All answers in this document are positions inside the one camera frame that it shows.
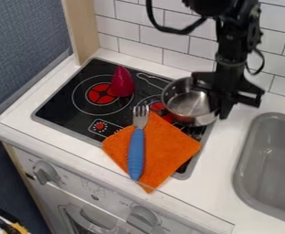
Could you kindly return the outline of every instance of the blue wall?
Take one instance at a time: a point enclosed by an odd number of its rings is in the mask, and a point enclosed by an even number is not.
[[[60,0],[0,0],[0,103],[68,48]]]

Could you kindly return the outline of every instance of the toy stove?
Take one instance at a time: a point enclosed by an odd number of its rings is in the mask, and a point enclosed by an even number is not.
[[[134,79],[135,93],[127,98],[113,96],[110,85],[117,67],[117,64],[107,61],[91,60],[38,109],[34,119],[63,133],[101,146],[105,138],[132,124],[134,106],[149,105],[151,111],[198,141],[204,132],[208,132],[206,127],[190,128],[175,123],[173,116],[165,110],[161,93],[171,82],[169,79],[127,68]],[[182,165],[175,176],[182,179],[190,176],[187,173],[188,167],[195,167],[197,157]]]

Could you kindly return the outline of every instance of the blue fork handle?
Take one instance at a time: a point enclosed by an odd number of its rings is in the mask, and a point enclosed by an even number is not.
[[[139,180],[144,165],[144,132],[137,128],[132,134],[128,152],[128,169],[131,179]]]

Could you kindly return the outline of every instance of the gray sink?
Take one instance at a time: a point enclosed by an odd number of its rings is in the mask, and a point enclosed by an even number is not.
[[[285,221],[285,115],[266,113],[254,120],[233,177],[249,206]]]

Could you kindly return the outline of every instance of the orange cloth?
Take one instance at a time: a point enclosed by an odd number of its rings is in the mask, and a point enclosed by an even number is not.
[[[133,131],[133,126],[126,127],[103,142],[103,150],[126,173]],[[139,182],[147,193],[151,193],[195,155],[201,149],[201,144],[153,112],[144,132],[145,163]]]

